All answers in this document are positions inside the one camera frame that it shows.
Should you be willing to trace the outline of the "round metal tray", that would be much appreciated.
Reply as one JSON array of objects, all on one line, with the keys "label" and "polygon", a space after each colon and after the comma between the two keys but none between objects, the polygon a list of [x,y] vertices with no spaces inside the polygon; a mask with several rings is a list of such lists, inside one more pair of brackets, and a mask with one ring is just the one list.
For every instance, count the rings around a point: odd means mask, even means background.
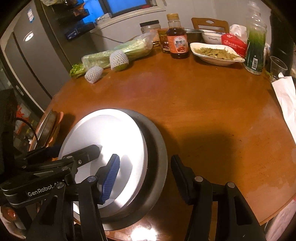
[{"label": "round metal tray", "polygon": [[56,118],[57,113],[50,110],[36,131],[37,138],[33,136],[29,151],[45,146],[55,125]]}]

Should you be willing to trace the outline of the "orange plastic plate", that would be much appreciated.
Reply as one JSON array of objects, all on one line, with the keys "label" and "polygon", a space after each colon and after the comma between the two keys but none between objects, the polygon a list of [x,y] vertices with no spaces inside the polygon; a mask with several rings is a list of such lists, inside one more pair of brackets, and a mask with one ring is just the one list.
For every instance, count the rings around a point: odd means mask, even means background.
[{"label": "orange plastic plate", "polygon": [[53,144],[55,143],[60,131],[60,126],[61,126],[61,121],[63,119],[63,116],[64,116],[64,113],[62,111],[57,113],[54,126],[49,134],[48,140],[45,143],[45,147],[53,146]]}]

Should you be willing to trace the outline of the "stainless steel bowl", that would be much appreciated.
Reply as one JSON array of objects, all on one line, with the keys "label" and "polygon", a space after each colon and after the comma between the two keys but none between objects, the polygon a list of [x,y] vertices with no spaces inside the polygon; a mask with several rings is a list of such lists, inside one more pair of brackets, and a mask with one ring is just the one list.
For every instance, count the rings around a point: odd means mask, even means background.
[{"label": "stainless steel bowl", "polygon": [[136,197],[123,211],[102,218],[104,230],[120,230],[141,220],[157,203],[165,185],[168,172],[166,144],[156,125],[145,115],[122,109],[138,125],[147,144],[147,173]]}]

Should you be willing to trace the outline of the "left foam-netted green fruit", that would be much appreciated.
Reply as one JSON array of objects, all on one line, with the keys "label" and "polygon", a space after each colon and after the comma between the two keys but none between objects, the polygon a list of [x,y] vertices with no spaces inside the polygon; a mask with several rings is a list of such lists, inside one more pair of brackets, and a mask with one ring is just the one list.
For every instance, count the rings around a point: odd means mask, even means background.
[{"label": "left foam-netted green fruit", "polygon": [[103,73],[103,68],[101,68],[100,66],[93,66],[92,68],[90,68],[86,74],[85,74],[85,79],[93,84],[95,82],[97,82],[101,75]]}]

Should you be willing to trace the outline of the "right foam-netted green fruit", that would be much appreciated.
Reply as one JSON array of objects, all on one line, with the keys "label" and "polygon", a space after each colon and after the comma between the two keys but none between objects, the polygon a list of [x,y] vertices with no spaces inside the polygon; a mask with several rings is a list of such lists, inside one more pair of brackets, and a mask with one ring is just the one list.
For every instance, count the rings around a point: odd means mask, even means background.
[{"label": "right foam-netted green fruit", "polygon": [[129,59],[127,55],[121,51],[114,51],[109,57],[110,67],[113,71],[123,71],[129,65]]}]

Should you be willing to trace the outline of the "celery in plastic bag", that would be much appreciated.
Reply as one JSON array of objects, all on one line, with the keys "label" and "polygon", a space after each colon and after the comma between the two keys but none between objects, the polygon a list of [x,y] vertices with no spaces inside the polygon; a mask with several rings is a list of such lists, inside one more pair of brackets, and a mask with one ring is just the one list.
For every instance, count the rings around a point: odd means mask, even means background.
[{"label": "celery in plastic bag", "polygon": [[72,66],[69,74],[71,77],[79,77],[94,66],[103,69],[122,69],[130,62],[145,57],[152,51],[155,35],[154,32],[144,33],[112,50],[85,55],[82,57],[81,63]]}]

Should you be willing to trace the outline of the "white paper napkin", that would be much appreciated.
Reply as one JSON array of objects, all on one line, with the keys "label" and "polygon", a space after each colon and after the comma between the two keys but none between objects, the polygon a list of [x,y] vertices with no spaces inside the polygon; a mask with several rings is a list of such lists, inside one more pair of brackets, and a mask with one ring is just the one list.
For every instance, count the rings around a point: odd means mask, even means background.
[{"label": "white paper napkin", "polygon": [[278,80],[271,83],[276,94],[278,103],[285,123],[295,142],[296,125],[295,125],[295,85],[291,76],[284,76],[281,72],[278,74]]}]

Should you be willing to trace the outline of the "black-lidded glass jar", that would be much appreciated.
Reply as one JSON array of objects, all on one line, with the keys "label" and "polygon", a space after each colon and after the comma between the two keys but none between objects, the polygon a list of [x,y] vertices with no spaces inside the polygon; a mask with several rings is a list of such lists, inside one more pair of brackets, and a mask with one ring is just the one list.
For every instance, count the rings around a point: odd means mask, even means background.
[{"label": "black-lidded glass jar", "polygon": [[159,45],[159,34],[158,30],[161,29],[161,25],[159,24],[158,20],[148,21],[140,23],[141,32],[144,33],[151,33],[153,35],[153,45]]}]

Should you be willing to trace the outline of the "clear plastic cup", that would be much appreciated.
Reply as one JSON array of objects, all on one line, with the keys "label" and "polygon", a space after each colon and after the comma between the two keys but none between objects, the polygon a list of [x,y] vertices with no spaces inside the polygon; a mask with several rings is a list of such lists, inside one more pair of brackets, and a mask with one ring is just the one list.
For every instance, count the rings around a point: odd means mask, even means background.
[{"label": "clear plastic cup", "polygon": [[286,73],[287,66],[281,61],[278,57],[271,56],[270,57],[270,74],[271,74],[271,82],[279,80],[279,74],[282,76]]}]

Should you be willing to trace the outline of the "white dish with food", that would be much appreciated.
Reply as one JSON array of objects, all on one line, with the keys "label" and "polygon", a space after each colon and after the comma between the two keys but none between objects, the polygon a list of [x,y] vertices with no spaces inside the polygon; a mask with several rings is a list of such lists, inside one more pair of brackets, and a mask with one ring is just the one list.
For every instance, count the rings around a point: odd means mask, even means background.
[{"label": "white dish with food", "polygon": [[231,47],[205,43],[191,43],[191,51],[206,63],[229,66],[233,63],[244,63],[245,59],[239,56]]}]

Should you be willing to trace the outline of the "black thermos flask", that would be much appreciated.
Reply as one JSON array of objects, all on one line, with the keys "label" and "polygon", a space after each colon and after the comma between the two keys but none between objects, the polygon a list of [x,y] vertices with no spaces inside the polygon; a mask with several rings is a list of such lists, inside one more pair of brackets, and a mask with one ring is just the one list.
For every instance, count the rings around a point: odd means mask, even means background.
[{"label": "black thermos flask", "polygon": [[274,11],[270,12],[271,46],[270,54],[287,66],[285,76],[290,75],[294,56],[294,41],[284,23]]}]

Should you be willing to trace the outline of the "red tissue pack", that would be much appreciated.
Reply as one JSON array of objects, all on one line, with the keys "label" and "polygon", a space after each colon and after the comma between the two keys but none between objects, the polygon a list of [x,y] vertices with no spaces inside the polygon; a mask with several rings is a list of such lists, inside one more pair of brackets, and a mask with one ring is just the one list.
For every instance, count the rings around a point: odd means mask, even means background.
[{"label": "red tissue pack", "polygon": [[221,36],[222,45],[231,47],[239,56],[245,57],[247,51],[247,32],[246,27],[233,24],[230,26],[229,33]]}]

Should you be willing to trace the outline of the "clear bottle green liquid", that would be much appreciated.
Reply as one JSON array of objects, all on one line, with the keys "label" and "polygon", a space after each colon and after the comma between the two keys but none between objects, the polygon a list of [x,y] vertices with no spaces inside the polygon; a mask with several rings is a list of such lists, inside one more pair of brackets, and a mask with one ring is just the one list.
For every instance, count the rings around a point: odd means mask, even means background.
[{"label": "clear bottle green liquid", "polygon": [[250,73],[260,75],[264,67],[267,26],[261,18],[260,8],[254,1],[248,3],[246,33],[247,50],[244,67]]}]

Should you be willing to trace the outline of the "black wall rack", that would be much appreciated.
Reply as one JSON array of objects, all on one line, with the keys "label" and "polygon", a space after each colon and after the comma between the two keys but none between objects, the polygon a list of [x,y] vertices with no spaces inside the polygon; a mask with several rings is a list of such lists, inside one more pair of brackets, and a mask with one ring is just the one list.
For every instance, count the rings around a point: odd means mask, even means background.
[{"label": "black wall rack", "polygon": [[95,28],[94,22],[85,20],[90,16],[85,1],[61,1],[52,5],[51,10],[67,41],[72,41]]}]

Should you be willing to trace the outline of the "window with dark frame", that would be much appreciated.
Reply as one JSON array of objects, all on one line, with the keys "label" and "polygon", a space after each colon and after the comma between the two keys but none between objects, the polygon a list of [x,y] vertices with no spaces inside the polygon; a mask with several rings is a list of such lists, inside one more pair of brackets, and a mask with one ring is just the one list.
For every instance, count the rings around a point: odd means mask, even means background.
[{"label": "window with dark frame", "polygon": [[103,12],[111,14],[112,17],[157,6],[156,1],[150,0],[99,0],[99,3]]}]

